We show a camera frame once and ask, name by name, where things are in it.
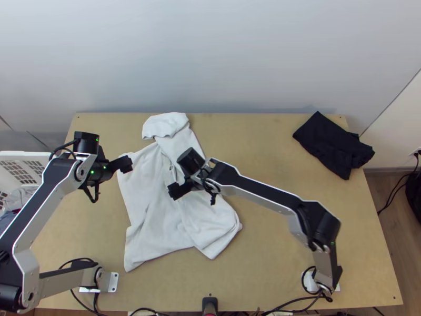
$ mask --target black cable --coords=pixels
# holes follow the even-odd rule
[[[377,307],[373,307],[380,315],[385,316],[382,312],[379,311]]]
[[[308,309],[310,309],[310,307],[312,307],[317,302],[317,300],[320,297],[322,297],[322,290],[321,289],[318,291],[318,294],[315,297],[314,296],[312,296],[312,297],[303,297],[303,298],[291,300],[291,301],[286,302],[286,303],[284,303],[282,305],[279,305],[278,307],[275,307],[274,309],[272,309],[270,311],[267,311],[267,312],[262,313],[262,316],[269,315],[270,313],[273,313],[273,312],[285,312],[285,313],[301,313],[301,312],[305,312]],[[307,307],[305,307],[303,309],[300,309],[300,310],[283,310],[282,309],[285,306],[288,306],[288,305],[290,305],[292,303],[299,302],[299,301],[304,301],[304,300],[313,300],[313,301]]]
[[[304,277],[305,277],[305,275],[306,275],[306,273],[308,272],[308,271],[310,271],[311,269],[315,269],[316,268],[316,266],[315,265],[312,265],[312,266],[309,266],[304,272],[303,272],[303,274],[301,275],[301,286],[303,287],[303,289],[304,289],[304,291],[306,291],[308,294],[311,294],[311,295],[316,295],[317,294],[317,292],[310,292],[308,289],[307,289],[307,287],[304,285]]]
[[[70,141],[70,142],[68,142],[68,143],[65,143],[64,145],[61,145],[61,146],[59,146],[59,147],[57,147],[52,153],[51,153],[51,155],[49,156],[49,158],[48,158],[48,161],[50,161],[51,159],[53,159],[53,156],[54,156],[54,154],[56,153],[56,152],[58,152],[59,150],[66,150],[66,151],[68,151],[68,152],[70,152],[70,154],[73,156],[73,158],[74,159],[76,159],[76,156],[75,156],[75,154],[73,153],[73,151],[71,151],[70,149],[68,149],[68,148],[66,148],[66,147],[68,147],[68,146],[70,146],[70,145],[73,145],[74,143],[76,143],[78,140],[72,140],[72,141]]]
[[[410,172],[408,174],[405,174],[402,177],[400,177],[399,181],[396,183],[396,185],[393,187],[392,191],[390,192],[389,197],[387,198],[387,201],[386,201],[386,205],[384,207],[382,207],[377,212],[377,215],[380,215],[385,209],[387,209],[391,205],[391,203],[393,202],[393,199],[395,198],[396,194],[399,192],[400,189],[402,189],[406,185],[406,182],[405,182],[398,189],[396,189],[397,186],[399,185],[399,183],[402,181],[402,179],[405,178],[406,176],[410,176],[410,175],[414,174],[417,171],[418,165],[419,165],[419,157],[418,157],[419,154],[418,153],[414,153],[414,156],[415,156],[415,158],[417,158],[417,164],[415,165],[414,170],[412,170],[412,172]]]
[[[314,246],[314,243],[313,243],[312,227],[310,225],[310,222],[308,220],[308,217],[305,214],[305,206],[304,205],[299,205],[297,207],[296,211],[297,211],[298,215],[300,216],[300,219],[302,220],[303,225],[304,225],[304,229],[306,231],[307,245],[311,249],[311,251],[316,251],[316,246]]]
[[[73,151],[71,151],[69,148],[60,148],[60,149],[55,149],[55,150],[54,150],[54,151],[50,154],[50,156],[49,156],[49,158],[48,158],[48,161],[50,161],[51,159],[53,159],[54,154],[55,154],[56,152],[58,152],[59,150],[65,150],[65,151],[67,151],[67,152],[70,152],[70,155],[72,155],[73,159],[76,159],[76,155],[75,155],[75,153],[74,153]]]
[[[94,260],[92,260],[91,258],[86,258],[86,257],[83,257],[83,258],[76,258],[76,259],[71,259],[71,260],[69,260],[69,261],[67,261],[67,262],[65,262],[65,263],[63,263],[61,266],[60,266],[60,268],[58,268],[59,270],[61,270],[65,265],[68,265],[69,263],[72,263],[72,262],[74,262],[74,261],[79,261],[79,260],[85,260],[85,261],[89,261],[89,262],[94,262]]]
[[[78,299],[77,298],[77,296],[76,296],[76,294],[75,294],[75,292],[73,292],[73,289],[72,290],[70,290],[70,293],[72,294],[72,296],[73,296],[73,298],[84,308],[84,309],[86,309],[88,312],[91,312],[92,314],[96,314],[97,316],[108,316],[108,315],[106,315],[106,314],[101,314],[101,313],[99,313],[99,312],[96,312],[96,311],[94,311],[94,310],[92,310],[92,309],[90,309],[88,306],[86,306],[84,303],[82,303],[81,301],[80,301],[80,299]]]
[[[75,261],[80,261],[80,260],[84,260],[84,261],[89,261],[89,262],[94,262],[94,260],[92,260],[91,258],[77,258],[77,259],[72,259],[69,260],[65,263],[63,263],[60,268],[58,268],[59,270],[62,269],[64,266],[66,266],[69,263],[75,262]],[[84,303],[81,302],[81,300],[76,296],[75,292],[73,292],[73,289],[70,289],[70,293],[72,294],[73,298],[87,311],[91,312],[92,314],[96,314],[97,316],[107,316],[105,314],[101,314],[96,310],[95,304],[96,301],[94,300],[94,310],[90,309],[88,306],[86,306]]]
[[[137,312],[140,312],[140,311],[148,311],[148,312],[156,314],[156,311],[154,311],[153,309],[141,307],[141,308],[138,308],[137,310],[133,311],[133,313],[131,313],[129,316],[134,316],[134,314],[136,314]]]

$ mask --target white laundry basket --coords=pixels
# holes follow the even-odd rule
[[[0,151],[0,211],[3,200],[14,190],[40,185],[50,153]]]

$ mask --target white wall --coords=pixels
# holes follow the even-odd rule
[[[308,112],[361,132],[421,66],[419,0],[0,0],[0,115]]]
[[[361,136],[376,152],[364,167],[415,166],[411,153],[421,147],[420,119],[421,72]]]

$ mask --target wall outlet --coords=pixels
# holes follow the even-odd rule
[[[417,153],[419,150],[421,150],[421,147],[418,147],[417,149],[415,149],[413,152],[409,153],[408,156],[413,156],[415,153]]]

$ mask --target white plastic base plate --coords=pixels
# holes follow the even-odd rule
[[[312,278],[313,271],[307,271],[306,275],[304,276],[304,285],[310,292],[317,292],[319,290],[316,282],[314,282],[314,279]],[[339,283],[336,286],[335,292],[340,291]]]
[[[118,284],[118,272],[109,272],[109,284],[108,284],[108,291],[102,291],[106,293],[114,293],[117,291],[117,284]],[[79,288],[79,293],[101,293],[100,289],[87,289],[84,287]]]

